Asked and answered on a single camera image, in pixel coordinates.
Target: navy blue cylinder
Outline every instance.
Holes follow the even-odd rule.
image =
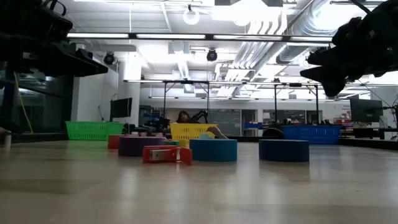
[[[238,142],[232,139],[191,139],[192,159],[207,162],[229,162],[238,159]]]
[[[144,146],[163,145],[163,138],[158,137],[121,136],[119,141],[119,156],[142,156]]]
[[[301,140],[260,140],[259,158],[277,162],[308,162],[309,143]]]

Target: monitor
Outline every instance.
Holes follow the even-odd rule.
[[[380,100],[350,99],[351,120],[356,122],[380,122],[383,105]]]
[[[132,98],[111,101],[111,119],[127,118],[131,116]]]

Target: plastic basket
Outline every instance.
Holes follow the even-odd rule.
[[[310,144],[338,144],[341,126],[284,126],[286,139],[307,140]]]
[[[182,147],[189,147],[190,139],[198,139],[208,128],[217,126],[218,124],[170,124],[173,140],[179,140]]]
[[[110,134],[121,134],[123,123],[66,121],[69,140],[107,141]]]

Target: yellow basket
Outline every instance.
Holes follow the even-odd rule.
[[[198,139],[204,133],[214,138],[214,134],[208,133],[207,129],[217,126],[218,124],[170,124],[172,139],[180,141],[182,147],[189,147],[190,139]]]

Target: green basket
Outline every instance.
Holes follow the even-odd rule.
[[[66,121],[69,140],[107,141],[110,134],[121,134],[123,123]]]

